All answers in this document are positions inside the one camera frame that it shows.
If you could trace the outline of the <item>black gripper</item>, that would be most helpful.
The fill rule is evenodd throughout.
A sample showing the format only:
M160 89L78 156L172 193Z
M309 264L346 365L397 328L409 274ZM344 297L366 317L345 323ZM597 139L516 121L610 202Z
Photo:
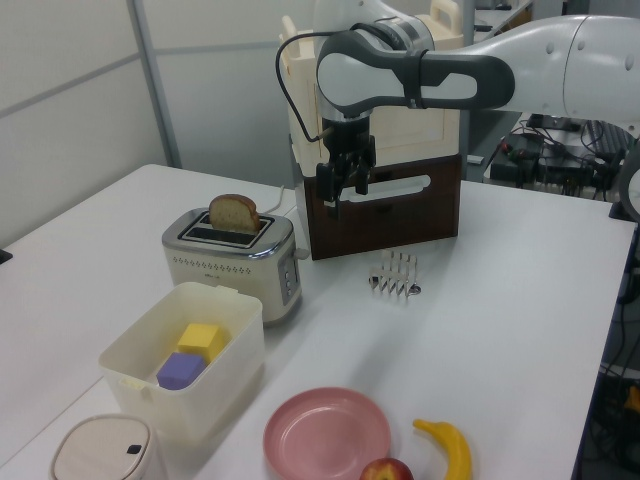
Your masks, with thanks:
M340 194L350 174L346 160L355 155L355 191L366 195L370 174L376 165L375 137L370 136L369 116L341 121L323 118L322 128L329 130L323 139L329 161L316 166L316 196L323 202L329 217L338 219Z

